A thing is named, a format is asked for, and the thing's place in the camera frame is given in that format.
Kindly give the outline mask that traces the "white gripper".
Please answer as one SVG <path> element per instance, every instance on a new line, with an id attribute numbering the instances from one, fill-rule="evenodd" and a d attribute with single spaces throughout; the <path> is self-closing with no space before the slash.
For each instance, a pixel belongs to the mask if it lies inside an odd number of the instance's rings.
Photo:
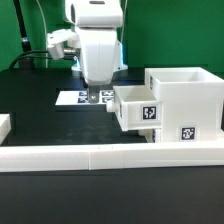
<path id="1" fill-rule="evenodd" d="M 111 82 L 118 40 L 115 28 L 77 28 L 80 66 L 88 86 L 88 101 L 99 102 L 100 85 Z"/>

